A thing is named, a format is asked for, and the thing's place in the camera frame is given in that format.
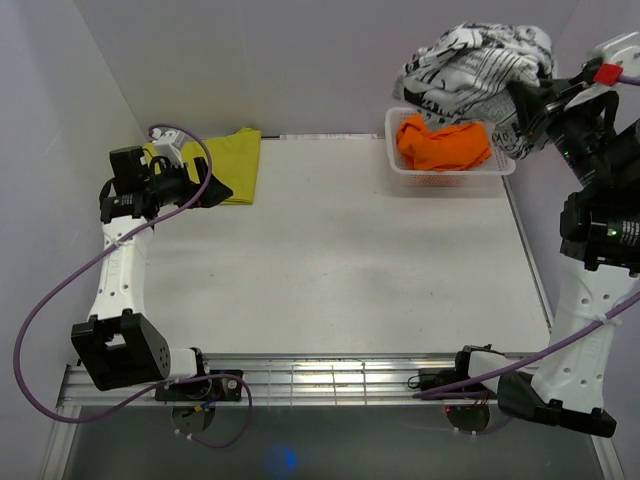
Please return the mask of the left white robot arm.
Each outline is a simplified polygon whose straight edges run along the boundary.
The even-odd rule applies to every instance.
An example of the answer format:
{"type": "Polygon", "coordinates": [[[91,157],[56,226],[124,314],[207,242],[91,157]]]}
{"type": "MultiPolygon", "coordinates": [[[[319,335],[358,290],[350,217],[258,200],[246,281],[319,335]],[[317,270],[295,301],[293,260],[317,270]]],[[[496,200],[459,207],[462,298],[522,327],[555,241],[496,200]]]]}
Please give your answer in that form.
{"type": "Polygon", "coordinates": [[[200,350],[170,348],[146,314],[147,253],[163,207],[212,208],[233,192],[211,174],[204,157],[194,160],[196,181],[178,158],[149,158],[141,146],[114,150],[109,160],[113,177],[99,196],[106,256],[88,319],[73,325],[71,342],[101,391],[177,380],[188,398],[201,399],[212,376],[200,350]]]}

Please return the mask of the newspaper print trousers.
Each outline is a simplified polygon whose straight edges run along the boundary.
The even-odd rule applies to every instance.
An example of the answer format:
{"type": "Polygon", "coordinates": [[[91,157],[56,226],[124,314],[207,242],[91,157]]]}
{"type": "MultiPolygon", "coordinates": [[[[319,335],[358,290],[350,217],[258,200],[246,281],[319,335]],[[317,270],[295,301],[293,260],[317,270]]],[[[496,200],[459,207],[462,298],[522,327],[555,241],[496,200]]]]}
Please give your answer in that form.
{"type": "Polygon", "coordinates": [[[414,52],[392,97],[416,107],[431,130],[489,124],[494,145],[519,160],[537,149],[524,138],[507,85],[538,87],[556,76],[552,41],[539,27],[465,22],[414,52]]]}

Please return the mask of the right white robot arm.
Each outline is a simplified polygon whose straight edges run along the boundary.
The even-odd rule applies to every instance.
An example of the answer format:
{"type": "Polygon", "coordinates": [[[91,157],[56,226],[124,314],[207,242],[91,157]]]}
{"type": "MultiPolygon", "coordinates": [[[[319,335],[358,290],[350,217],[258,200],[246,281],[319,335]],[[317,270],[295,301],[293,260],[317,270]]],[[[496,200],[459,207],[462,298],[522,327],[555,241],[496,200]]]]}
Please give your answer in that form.
{"type": "Polygon", "coordinates": [[[507,91],[525,139],[553,144],[582,188],[560,215],[560,296],[535,372],[491,347],[466,346],[451,382],[464,397],[494,392],[511,417],[610,438],[616,421],[603,383],[614,320],[639,283],[639,125],[616,132],[617,93],[587,98],[578,79],[511,82],[507,91]]]}

